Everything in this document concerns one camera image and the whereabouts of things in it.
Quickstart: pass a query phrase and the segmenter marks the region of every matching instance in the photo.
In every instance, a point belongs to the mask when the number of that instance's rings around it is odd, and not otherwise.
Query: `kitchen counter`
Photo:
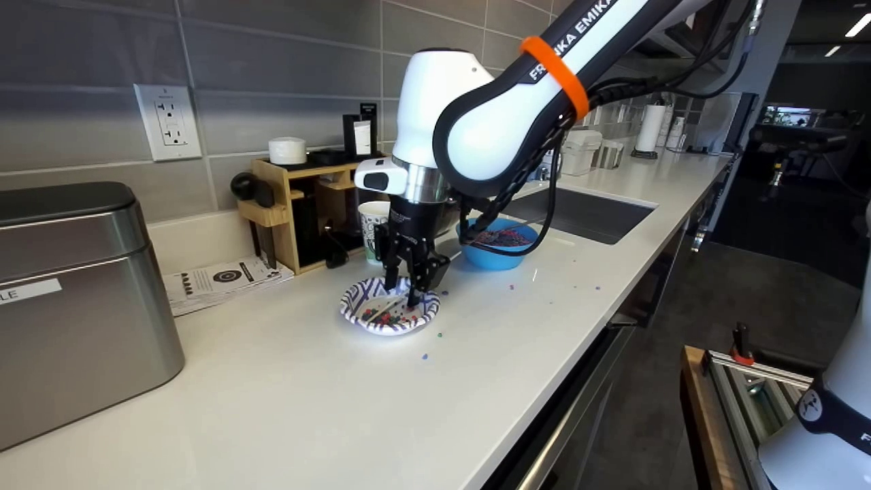
[[[358,253],[185,315],[173,381],[3,452],[0,487],[477,487],[719,170],[666,154],[561,179],[656,208],[617,245],[550,230],[512,271],[451,267],[437,319],[407,336],[338,315],[342,290],[376,275]]]

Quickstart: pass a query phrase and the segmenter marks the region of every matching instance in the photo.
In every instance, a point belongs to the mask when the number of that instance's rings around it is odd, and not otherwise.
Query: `wall outlet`
[[[156,159],[198,157],[187,87],[132,85],[146,143]]]

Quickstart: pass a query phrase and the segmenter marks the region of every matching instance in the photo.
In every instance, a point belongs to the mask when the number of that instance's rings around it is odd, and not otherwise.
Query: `gray tile wall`
[[[229,208],[271,136],[341,143],[379,101],[380,143],[407,53],[515,60],[567,0],[3,0],[0,187],[120,179],[150,221]],[[130,85],[187,85],[205,157],[151,162]]]

